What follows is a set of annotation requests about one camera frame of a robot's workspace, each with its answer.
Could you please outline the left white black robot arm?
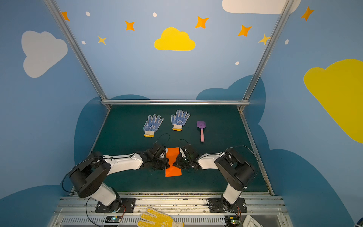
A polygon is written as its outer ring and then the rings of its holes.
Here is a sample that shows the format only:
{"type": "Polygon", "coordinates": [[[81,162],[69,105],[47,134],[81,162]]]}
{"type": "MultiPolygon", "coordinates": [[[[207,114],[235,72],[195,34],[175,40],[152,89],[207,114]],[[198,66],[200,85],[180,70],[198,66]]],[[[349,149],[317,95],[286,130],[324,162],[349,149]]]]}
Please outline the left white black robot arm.
{"type": "Polygon", "coordinates": [[[157,143],[144,152],[129,155],[108,156],[92,152],[70,170],[67,177],[79,198],[97,200],[103,213],[118,213],[123,207],[122,199],[113,188],[104,183],[105,179],[114,173],[129,170],[165,170],[170,166],[166,154],[166,146],[157,143]]]}

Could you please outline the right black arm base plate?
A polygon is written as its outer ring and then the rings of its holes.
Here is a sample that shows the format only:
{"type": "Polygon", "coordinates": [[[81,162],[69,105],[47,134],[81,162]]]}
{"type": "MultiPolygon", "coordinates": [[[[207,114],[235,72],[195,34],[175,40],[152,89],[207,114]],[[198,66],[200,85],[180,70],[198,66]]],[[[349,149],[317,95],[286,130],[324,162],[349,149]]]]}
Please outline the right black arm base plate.
{"type": "Polygon", "coordinates": [[[247,205],[244,198],[238,198],[235,203],[229,204],[223,198],[208,198],[206,205],[211,213],[234,212],[247,213],[247,205]]]}

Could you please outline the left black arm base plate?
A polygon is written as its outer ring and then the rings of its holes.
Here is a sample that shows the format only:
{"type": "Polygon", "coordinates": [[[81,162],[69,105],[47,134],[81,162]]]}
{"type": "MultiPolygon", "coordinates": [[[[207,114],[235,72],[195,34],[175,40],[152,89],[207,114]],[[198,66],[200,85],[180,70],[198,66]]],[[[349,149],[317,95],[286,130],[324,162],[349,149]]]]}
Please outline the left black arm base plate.
{"type": "Polygon", "coordinates": [[[135,207],[135,198],[117,198],[110,205],[105,206],[97,202],[96,213],[133,213],[135,207]]]}

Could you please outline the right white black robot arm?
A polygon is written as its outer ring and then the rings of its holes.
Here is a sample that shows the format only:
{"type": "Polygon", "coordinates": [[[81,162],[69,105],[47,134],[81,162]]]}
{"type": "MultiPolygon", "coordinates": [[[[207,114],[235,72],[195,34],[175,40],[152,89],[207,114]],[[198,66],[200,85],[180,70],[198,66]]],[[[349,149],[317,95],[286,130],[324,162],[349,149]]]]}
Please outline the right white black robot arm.
{"type": "Polygon", "coordinates": [[[239,205],[240,195],[246,186],[256,177],[258,171],[250,165],[234,147],[225,151],[200,155],[189,144],[180,150],[174,167],[181,170],[219,170],[228,185],[221,198],[207,199],[207,206],[211,212],[235,212],[239,205]]]}

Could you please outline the orange square paper sheet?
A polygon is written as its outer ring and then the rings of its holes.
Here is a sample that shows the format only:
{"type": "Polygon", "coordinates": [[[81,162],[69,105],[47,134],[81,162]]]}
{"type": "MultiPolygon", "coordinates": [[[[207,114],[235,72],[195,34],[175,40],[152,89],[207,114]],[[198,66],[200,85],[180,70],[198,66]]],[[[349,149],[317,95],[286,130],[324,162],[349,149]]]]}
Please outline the orange square paper sheet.
{"type": "Polygon", "coordinates": [[[174,177],[182,175],[182,170],[178,167],[173,166],[179,154],[180,154],[179,148],[167,148],[166,157],[168,158],[169,167],[165,170],[165,177],[174,177]]]}

